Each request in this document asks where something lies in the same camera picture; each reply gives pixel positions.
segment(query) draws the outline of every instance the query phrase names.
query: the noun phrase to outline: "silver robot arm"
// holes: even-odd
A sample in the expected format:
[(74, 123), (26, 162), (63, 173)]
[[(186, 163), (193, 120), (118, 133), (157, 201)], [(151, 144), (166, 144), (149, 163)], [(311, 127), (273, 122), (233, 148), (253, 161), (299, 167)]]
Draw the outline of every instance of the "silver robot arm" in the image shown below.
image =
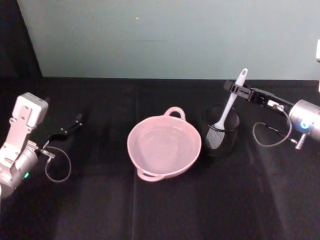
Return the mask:
[[(48, 107), (46, 101), (29, 92), (16, 99), (10, 129), (0, 148), (0, 199), (10, 196), (38, 162), (39, 148), (29, 138), (44, 120)], [(47, 151), (41, 153), (55, 157)]]

